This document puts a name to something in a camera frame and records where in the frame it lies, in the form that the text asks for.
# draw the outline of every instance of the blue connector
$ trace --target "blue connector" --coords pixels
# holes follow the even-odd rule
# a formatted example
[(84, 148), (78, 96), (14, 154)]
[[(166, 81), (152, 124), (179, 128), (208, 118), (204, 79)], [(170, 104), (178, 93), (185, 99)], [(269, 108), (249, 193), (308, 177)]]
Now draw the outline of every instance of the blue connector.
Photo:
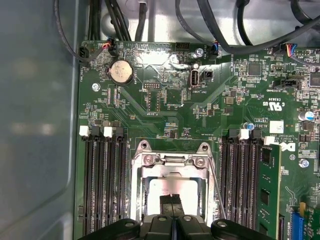
[(304, 218), (298, 212), (291, 215), (291, 240), (304, 239)]

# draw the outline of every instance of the silver screw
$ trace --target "silver screw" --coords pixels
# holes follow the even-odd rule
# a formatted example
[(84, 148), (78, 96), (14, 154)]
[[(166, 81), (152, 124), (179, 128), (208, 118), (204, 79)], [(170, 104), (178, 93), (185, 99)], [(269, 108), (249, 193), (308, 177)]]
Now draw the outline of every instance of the silver screw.
[(205, 51), (202, 48), (197, 48), (194, 53), (198, 58), (201, 58), (204, 56)]
[(227, 226), (227, 224), (224, 221), (218, 221), (217, 224), (222, 228), (225, 228)]
[(94, 83), (94, 84), (92, 84), (91, 88), (93, 91), (98, 92), (100, 90), (100, 84)]
[(195, 165), (199, 168), (202, 168), (204, 165), (205, 165), (205, 160), (201, 157), (198, 157), (196, 160), (195, 160)]
[(160, 216), (160, 217), (158, 218), (158, 220), (159, 220), (159, 221), (161, 221), (161, 222), (163, 222), (163, 221), (166, 221), (166, 220), (167, 220), (167, 218), (166, 218), (166, 217), (164, 217), (164, 216)]
[(190, 217), (190, 216), (184, 216), (184, 217), (183, 217), (183, 220), (185, 220), (185, 221), (187, 221), (187, 222), (190, 222), (191, 219), (192, 219), (192, 217)]
[(152, 165), (154, 163), (154, 158), (151, 155), (146, 155), (143, 158), (143, 163), (145, 165)]
[(301, 168), (307, 168), (307, 167), (309, 167), (309, 161), (307, 159), (305, 159), (305, 158), (302, 158), (299, 161), (299, 166)]

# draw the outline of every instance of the green circuit board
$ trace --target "green circuit board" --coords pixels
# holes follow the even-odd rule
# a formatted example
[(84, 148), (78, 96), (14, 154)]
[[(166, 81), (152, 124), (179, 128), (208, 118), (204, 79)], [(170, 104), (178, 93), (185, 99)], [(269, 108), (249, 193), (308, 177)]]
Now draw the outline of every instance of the green circuit board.
[[(85, 41), (82, 47), (90, 54), (102, 44), (102, 41)], [(203, 50), (203, 56), (195, 57), (197, 49)], [(253, 124), (262, 137), (258, 145), (262, 152), (257, 151), (262, 160), (258, 160), (256, 186), (252, 186), (257, 188), (255, 224), (250, 221), (248, 224), (274, 239), (291, 239), (291, 215), (299, 212), (300, 202), (315, 209), (320, 203), (318, 70), (297, 63), (286, 54), (274, 54), (272, 49), (250, 55), (222, 55), (219, 51), (212, 56), (210, 51), (196, 43), (117, 42), (118, 56), (111, 56), (105, 50), (96, 60), (80, 67), (78, 129), (88, 126), (89, 131), (92, 127), (101, 131), (104, 127), (123, 130), (123, 148), (127, 151), (123, 163), (116, 161), (113, 167), (122, 164), (121, 218), (127, 218), (131, 159), (141, 140), (147, 140), (152, 149), (170, 152), (195, 152), (206, 142), (221, 180), (220, 171), (227, 158), (222, 146), (231, 140), (238, 141), (230, 135), (230, 130), (236, 130), (240, 136), (244, 124)], [(298, 48), (295, 55), (310, 62), (319, 62), (320, 57), (319, 51), (311, 48)], [(133, 69), (128, 84), (115, 84), (108, 74), (108, 67), (118, 60), (127, 61)], [(194, 64), (199, 65), (199, 84), (190, 86), (190, 69)], [(298, 118), (306, 111), (314, 113), (311, 121)], [(270, 139), (271, 144), (264, 146)], [(88, 146), (78, 136), (74, 239), (97, 229), (84, 225), (88, 210), (88, 206), (84, 209), (88, 198), (85, 191), (90, 192), (86, 188), (88, 174), (91, 174), (88, 179), (94, 182), (90, 185), (92, 194), (97, 194), (95, 189), (99, 188), (102, 193), (98, 197), (104, 199), (93, 208), (108, 207), (106, 197), (103, 198), (108, 192), (104, 186), (108, 180), (102, 173), (95, 179), (99, 164), (104, 166), (103, 163), (94, 166), (91, 173), (86, 172)], [(308, 166), (302, 167), (302, 161)], [(113, 183), (120, 181), (117, 172), (111, 175)], [(111, 204), (118, 204), (117, 196)], [(109, 224), (103, 221), (97, 225)], [(308, 236), (320, 238), (319, 219), (313, 219), (313, 226), (317, 228), (309, 227)]]

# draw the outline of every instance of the cable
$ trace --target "cable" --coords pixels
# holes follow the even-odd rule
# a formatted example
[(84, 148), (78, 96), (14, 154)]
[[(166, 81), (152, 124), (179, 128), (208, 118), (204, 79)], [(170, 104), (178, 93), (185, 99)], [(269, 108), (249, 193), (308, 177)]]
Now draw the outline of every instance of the cable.
[[(294, 17), (303, 25), (306, 25), (310, 21), (312, 21), (312, 18), (309, 17), (300, 7), (299, 0), (291, 0), (290, 3), (291, 11), (294, 15)], [(312, 27), (314, 30), (320, 32), (320, 24), (317, 24)]]
[(139, 6), (139, 22), (136, 28), (134, 40), (136, 42), (142, 41), (142, 34), (144, 33), (145, 23), (147, 17), (147, 4), (140, 3)]
[(100, 38), (100, 17), (101, 17), (101, 2), (100, 0), (94, 0), (93, 10), (93, 35), (94, 40), (99, 41)]
[(124, 40), (125, 41), (132, 41), (127, 24), (126, 24), (126, 21), (125, 21), (125, 18), (124, 18), (124, 15), (122, 14), (122, 11), (120, 9), (120, 6), (119, 6), (117, 0), (110, 0), (110, 1), (113, 5), (114, 14), (116, 15), (116, 17), (119, 21), (120, 29), (122, 30)]
[(57, 28), (58, 28), (58, 32), (59, 32), (60, 38), (61, 38), (64, 46), (65, 46), (66, 49), (68, 50), (68, 52), (69, 52), (70, 54), (72, 54), (76, 59), (78, 59), (78, 60), (81, 61), (81, 62), (89, 63), (89, 62), (91, 62), (92, 60), (96, 59), (96, 58), (102, 53), (102, 51), (106, 48), (106, 46), (102, 46), (102, 47), (99, 48), (93, 55), (91, 55), (91, 57), (88, 57), (88, 58), (84, 58), (84, 57), (79, 56), (79, 54), (77, 54), (77, 53), (72, 49), (72, 47), (70, 46), (70, 44), (68, 43), (68, 40), (67, 40), (67, 38), (66, 38), (66, 36), (65, 36), (65, 33), (64, 33), (64, 30), (63, 30), (63, 28), (62, 28), (61, 19), (60, 19), (60, 11), (59, 11), (59, 0), (54, 0), (53, 10), (54, 10), (55, 23), (56, 23), (56, 26), (57, 26)]
[(261, 51), (263, 49), (271, 48), (273, 46), (279, 45), (281, 43), (288, 42), (291, 39), (294, 39), (298, 37), (299, 35), (303, 34), (313, 26), (315, 26), (317, 23), (320, 22), (320, 16), (317, 16), (315, 19), (307, 23), (306, 25), (299, 27), (295, 31), (292, 31), (286, 35), (283, 35), (281, 37), (278, 37), (274, 40), (254, 45), (254, 46), (245, 46), (245, 47), (233, 47), (230, 46), (226, 39), (224, 38), (222, 32), (220, 31), (220, 28), (218, 26), (218, 23), (215, 19), (215, 16), (211, 10), (211, 6), (208, 2), (208, 0), (197, 0), (202, 17), (205, 21), (205, 24), (209, 28), (210, 32), (213, 36), (215, 36), (215, 39), (219, 42), (221, 47), (230, 54), (235, 55), (244, 55), (244, 54), (252, 54), (258, 51)]
[(180, 25), (183, 27), (183, 29), (190, 34), (191, 36), (193, 36), (195, 39), (197, 39), (198, 41), (200, 41), (201, 43), (208, 45), (208, 46), (212, 46), (213, 42), (212, 41), (208, 41), (205, 40), (204, 38), (202, 38), (200, 35), (196, 34), (195, 31), (192, 30), (192, 28), (188, 25), (188, 23), (186, 22), (186, 20), (184, 19), (184, 17), (181, 14), (181, 10), (180, 10), (180, 2), (181, 0), (175, 0), (175, 15), (176, 18), (178, 19)]
[(108, 8), (108, 11), (109, 11), (109, 14), (110, 14), (110, 17), (111, 17), (111, 21), (112, 21), (116, 36), (120, 41), (124, 41), (125, 38), (122, 35), (118, 19), (116, 17), (115, 12), (114, 12), (114, 8), (112, 7), (110, 0), (104, 0), (104, 1), (105, 1), (106, 7)]
[(252, 46), (253, 44), (249, 40), (249, 38), (247, 36), (247, 33), (246, 33), (246, 30), (245, 30), (244, 11), (245, 11), (245, 6), (240, 6), (238, 8), (238, 13), (237, 13), (237, 16), (236, 16), (238, 30), (239, 30), (240, 37), (241, 37), (242, 41), (244, 42), (244, 44), (247, 45), (247, 46)]

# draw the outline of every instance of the microchip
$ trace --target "microchip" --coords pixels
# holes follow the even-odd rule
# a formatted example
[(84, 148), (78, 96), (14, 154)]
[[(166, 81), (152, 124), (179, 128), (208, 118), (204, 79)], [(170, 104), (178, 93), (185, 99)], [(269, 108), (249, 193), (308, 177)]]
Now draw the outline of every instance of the microchip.
[(225, 107), (224, 112), (226, 114), (232, 114), (234, 112), (234, 109), (232, 107)]
[(320, 72), (310, 74), (310, 87), (320, 87)]
[(263, 202), (265, 205), (269, 205), (269, 193), (264, 190), (264, 189), (261, 189), (261, 193), (260, 193), (260, 199), (261, 199), (261, 202)]
[(249, 76), (260, 76), (261, 75), (261, 64), (260, 63), (249, 63), (248, 74), (249, 74)]
[(310, 135), (305, 135), (305, 142), (306, 143), (311, 142), (311, 136)]
[(300, 135), (299, 135), (299, 142), (300, 142), (300, 143), (304, 143), (305, 141), (306, 141), (306, 135), (300, 134)]
[(266, 164), (271, 164), (271, 150), (262, 148), (262, 161)]
[(103, 127), (109, 127), (109, 121), (103, 121), (102, 122)]
[(111, 123), (111, 126), (112, 127), (115, 127), (115, 128), (119, 128), (120, 127), (120, 122), (119, 121), (113, 121), (112, 123)]
[(212, 115), (214, 115), (214, 111), (213, 111), (212, 109), (208, 109), (208, 110), (206, 111), (206, 114), (207, 114), (208, 116), (212, 116)]
[(232, 96), (226, 96), (224, 99), (225, 99), (225, 104), (227, 105), (234, 104), (234, 98)]
[(101, 123), (102, 123), (102, 120), (99, 120), (99, 119), (94, 120), (95, 125), (101, 125)]
[(305, 131), (313, 131), (315, 128), (315, 123), (314, 122), (308, 122), (308, 121), (304, 121), (302, 123), (301, 128)]
[(259, 233), (268, 235), (268, 229), (265, 226), (263, 226), (261, 223), (259, 224)]

